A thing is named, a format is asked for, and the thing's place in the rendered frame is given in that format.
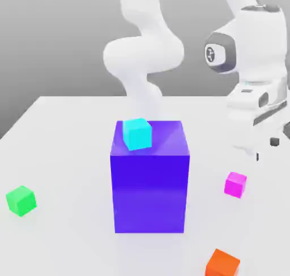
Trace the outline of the small cyan cube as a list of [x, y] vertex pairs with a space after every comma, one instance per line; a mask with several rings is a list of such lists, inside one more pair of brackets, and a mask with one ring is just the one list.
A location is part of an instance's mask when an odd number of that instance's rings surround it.
[[122, 134], [129, 151], [152, 147], [152, 127], [144, 118], [124, 120]]

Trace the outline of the small green cube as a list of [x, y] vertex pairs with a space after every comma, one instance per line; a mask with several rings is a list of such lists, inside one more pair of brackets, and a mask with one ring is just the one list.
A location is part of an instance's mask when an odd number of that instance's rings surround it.
[[8, 208], [14, 214], [22, 217], [37, 207], [35, 194], [25, 186], [19, 186], [6, 194]]

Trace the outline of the small orange cube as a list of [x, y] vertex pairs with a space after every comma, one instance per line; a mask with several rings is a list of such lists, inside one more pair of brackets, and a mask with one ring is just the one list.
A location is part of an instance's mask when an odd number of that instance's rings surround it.
[[237, 276], [240, 260], [215, 249], [206, 265], [205, 276]]

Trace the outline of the small magenta cube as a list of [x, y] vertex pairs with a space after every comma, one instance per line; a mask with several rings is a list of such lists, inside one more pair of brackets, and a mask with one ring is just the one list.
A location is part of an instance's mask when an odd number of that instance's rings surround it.
[[240, 199], [244, 193], [247, 176], [230, 172], [226, 178], [224, 193]]

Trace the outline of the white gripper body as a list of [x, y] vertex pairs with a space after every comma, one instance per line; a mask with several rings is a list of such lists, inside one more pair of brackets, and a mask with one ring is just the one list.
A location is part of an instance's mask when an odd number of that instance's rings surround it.
[[285, 102], [278, 108], [270, 110], [258, 117], [246, 110], [228, 112], [227, 128], [231, 146], [245, 151], [257, 153], [270, 142], [270, 138], [281, 136], [284, 126], [290, 123], [290, 103]]

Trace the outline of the large blue box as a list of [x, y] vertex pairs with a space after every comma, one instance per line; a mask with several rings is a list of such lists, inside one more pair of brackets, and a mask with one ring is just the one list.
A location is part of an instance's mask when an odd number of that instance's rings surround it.
[[180, 121], [151, 121], [152, 147], [129, 151], [116, 123], [110, 151], [116, 233], [182, 233], [190, 152]]

